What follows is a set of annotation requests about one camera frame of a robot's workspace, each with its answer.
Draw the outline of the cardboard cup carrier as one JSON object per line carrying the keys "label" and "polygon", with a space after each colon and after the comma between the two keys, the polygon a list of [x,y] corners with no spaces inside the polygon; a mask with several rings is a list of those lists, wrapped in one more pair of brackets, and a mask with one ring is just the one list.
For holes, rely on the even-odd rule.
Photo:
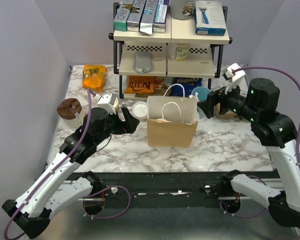
{"label": "cardboard cup carrier", "polygon": [[231,111],[227,111],[225,114],[220,114],[219,103],[214,107],[214,116],[224,120],[234,119],[237,117],[237,115]]}

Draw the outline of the brown paper cups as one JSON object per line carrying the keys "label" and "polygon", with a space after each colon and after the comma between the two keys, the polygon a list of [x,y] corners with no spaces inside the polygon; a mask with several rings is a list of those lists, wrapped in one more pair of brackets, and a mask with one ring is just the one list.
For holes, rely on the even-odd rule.
{"label": "brown paper cups", "polygon": [[115,100],[114,100],[114,103],[113,103],[113,107],[114,107],[114,110],[116,111],[116,112],[118,112],[119,111],[119,99],[116,97],[115,98]]}

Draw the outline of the brown paper bag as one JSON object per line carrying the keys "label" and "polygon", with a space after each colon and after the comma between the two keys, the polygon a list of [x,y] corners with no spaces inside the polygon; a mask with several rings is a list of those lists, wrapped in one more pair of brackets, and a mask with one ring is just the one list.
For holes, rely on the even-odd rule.
{"label": "brown paper bag", "polygon": [[[147,142],[152,147],[188,148],[195,136],[200,120],[197,112],[197,100],[176,96],[149,96],[147,98]],[[166,119],[170,122],[157,122],[156,119]]]}

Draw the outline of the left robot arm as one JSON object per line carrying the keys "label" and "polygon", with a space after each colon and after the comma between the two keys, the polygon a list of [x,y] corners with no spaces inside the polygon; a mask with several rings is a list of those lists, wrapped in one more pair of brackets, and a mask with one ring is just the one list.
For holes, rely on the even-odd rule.
{"label": "left robot arm", "polygon": [[7,199],[2,209],[30,239],[38,237],[52,218],[72,202],[89,196],[97,197],[101,191],[99,180],[92,172],[85,173],[72,187],[58,188],[112,135],[132,134],[140,121],[126,107],[109,113],[102,107],[93,107],[84,117],[83,124],[65,138],[58,154],[37,181],[17,199]]}

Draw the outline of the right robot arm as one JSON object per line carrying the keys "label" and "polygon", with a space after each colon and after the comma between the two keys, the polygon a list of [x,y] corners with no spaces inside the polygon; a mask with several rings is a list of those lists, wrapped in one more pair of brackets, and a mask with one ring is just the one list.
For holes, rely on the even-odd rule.
{"label": "right robot arm", "polygon": [[250,81],[246,96],[240,87],[227,92],[225,87],[211,91],[197,106],[207,118],[214,108],[220,113],[231,111],[250,122],[251,130],[266,148],[280,176],[284,189],[278,190],[259,183],[239,170],[221,177],[220,191],[231,196],[243,194],[268,209],[271,217],[282,227],[300,228],[300,159],[297,159],[297,129],[292,119],[276,108],[280,89],[266,78]]}

